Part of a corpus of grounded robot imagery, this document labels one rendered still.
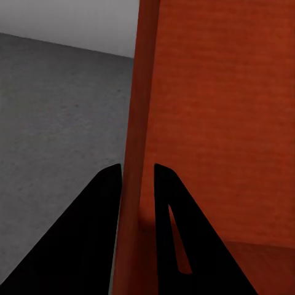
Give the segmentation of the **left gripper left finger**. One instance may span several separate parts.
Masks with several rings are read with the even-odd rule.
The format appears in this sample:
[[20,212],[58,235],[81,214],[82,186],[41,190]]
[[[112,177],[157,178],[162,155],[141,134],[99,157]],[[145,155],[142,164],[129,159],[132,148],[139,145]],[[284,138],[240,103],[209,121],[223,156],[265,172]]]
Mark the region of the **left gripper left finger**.
[[0,285],[0,295],[108,295],[121,164],[102,169]]

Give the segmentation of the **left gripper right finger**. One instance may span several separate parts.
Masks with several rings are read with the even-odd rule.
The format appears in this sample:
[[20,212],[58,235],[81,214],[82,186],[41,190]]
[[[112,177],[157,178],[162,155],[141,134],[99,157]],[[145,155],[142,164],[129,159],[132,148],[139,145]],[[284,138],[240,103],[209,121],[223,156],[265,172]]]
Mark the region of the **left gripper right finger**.
[[[178,175],[154,165],[159,295],[258,295]],[[192,274],[178,270],[170,205]]]

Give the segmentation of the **storage box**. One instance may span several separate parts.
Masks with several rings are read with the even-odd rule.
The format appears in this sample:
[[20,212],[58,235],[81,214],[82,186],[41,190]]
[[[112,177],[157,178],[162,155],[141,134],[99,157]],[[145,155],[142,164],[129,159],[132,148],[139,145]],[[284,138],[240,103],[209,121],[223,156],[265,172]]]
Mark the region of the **storage box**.
[[112,295],[159,295],[155,164],[258,295],[295,295],[295,0],[140,0]]

